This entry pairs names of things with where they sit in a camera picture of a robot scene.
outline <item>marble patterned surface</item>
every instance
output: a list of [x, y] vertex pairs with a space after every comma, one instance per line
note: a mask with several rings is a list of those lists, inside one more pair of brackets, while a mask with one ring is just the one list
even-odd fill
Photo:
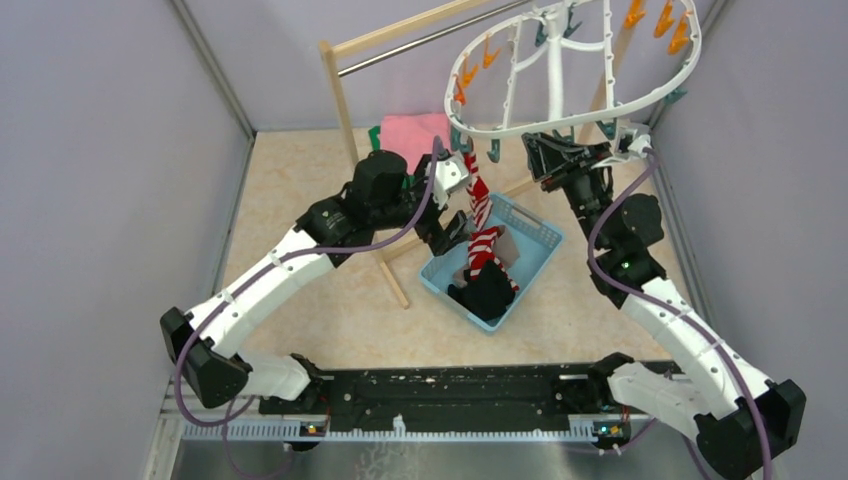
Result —
[[[360, 155], [368, 152], [367, 132], [357, 130], [356, 138]], [[519, 139], [502, 142], [499, 164], [485, 157], [479, 163], [492, 191], [501, 191], [527, 175]], [[616, 192], [643, 168], [641, 163], [617, 167]], [[262, 259], [309, 205], [337, 193], [351, 173], [338, 131], [260, 133], [225, 284]], [[641, 191], [651, 192], [652, 187], [646, 184]], [[430, 254], [420, 245], [390, 263], [411, 302], [409, 309], [400, 308], [374, 257], [358, 255], [297, 292], [257, 328], [244, 348], [279, 355], [300, 353], [322, 368], [589, 362], [613, 351], [638, 359], [669, 358], [641, 327], [595, 290], [586, 265], [586, 241], [564, 195], [533, 188], [515, 200], [559, 226], [566, 240], [494, 335], [484, 334], [425, 290], [418, 271]], [[467, 197], [455, 195], [452, 202], [464, 208]], [[651, 251], [685, 296], [669, 241], [663, 240]]]

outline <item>laundry basket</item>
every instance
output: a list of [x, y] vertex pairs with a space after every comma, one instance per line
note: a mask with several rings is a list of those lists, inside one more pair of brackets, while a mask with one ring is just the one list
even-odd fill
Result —
[[431, 258], [421, 269], [418, 277], [428, 290], [460, 316], [467, 318], [483, 331], [494, 333], [515, 310], [524, 298], [524, 294], [530, 290], [530, 286], [536, 281], [539, 273], [551, 261], [554, 252], [562, 244], [565, 235], [562, 230], [543, 221], [503, 195], [494, 193], [489, 198], [492, 202], [492, 214], [485, 227], [506, 225], [512, 233], [520, 254], [518, 260], [508, 270], [510, 277], [518, 284], [519, 290], [507, 311], [499, 318], [487, 323], [448, 296], [447, 289], [453, 282], [454, 273], [468, 262], [468, 242], [457, 245], [444, 255]]

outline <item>gray wall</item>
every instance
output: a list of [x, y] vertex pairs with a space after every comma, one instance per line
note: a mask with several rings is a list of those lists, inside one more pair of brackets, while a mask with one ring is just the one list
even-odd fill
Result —
[[792, 478], [844, 478], [848, 3], [734, 2], [657, 132], [719, 331], [808, 396]]
[[[495, 0], [473, 12], [490, 10], [508, 1]], [[320, 40], [338, 44], [447, 3], [447, 0], [188, 0], [187, 3], [253, 126], [259, 130], [285, 130], [337, 125], [332, 94], [318, 53]], [[630, 2], [612, 3], [613, 23], [617, 28]], [[648, 13], [639, 24], [618, 73], [617, 97], [622, 101], [638, 98], [666, 82], [676, 73], [683, 55], [666, 53], [671, 33], [661, 40], [653, 37], [664, 2], [647, 3]], [[703, 18], [713, 0], [696, 0], [695, 3]], [[584, 20], [584, 24], [573, 37], [575, 40], [601, 40], [600, 7], [601, 2], [594, 2], [576, 11], [575, 20]], [[443, 111], [442, 98], [450, 67], [462, 49], [488, 26], [517, 15], [521, 8], [345, 77], [343, 82], [354, 123], [371, 126], [379, 124], [386, 114]], [[468, 13], [449, 19], [383, 48], [399, 45], [470, 16]], [[524, 43], [529, 47], [525, 52], [529, 53], [533, 50], [535, 31], [527, 33], [528, 41]], [[382, 48], [378, 48], [357, 58], [381, 51]], [[564, 58], [566, 109], [580, 113], [588, 109], [595, 92], [602, 71], [601, 57], [571, 54]], [[342, 61], [340, 67], [354, 60]], [[469, 106], [463, 110], [465, 113], [483, 121], [500, 118], [506, 79], [500, 67], [504, 65], [496, 63], [485, 75], [478, 74], [476, 83], [469, 88]], [[531, 68], [519, 76], [516, 120], [547, 117], [547, 95], [538, 94], [547, 91], [544, 65], [542, 61], [538, 64], [540, 69]], [[472, 93], [479, 102], [471, 98]], [[640, 112], [634, 118], [646, 119], [647, 114]]]
[[164, 0], [0, 6], [0, 478], [129, 479], [246, 139]]

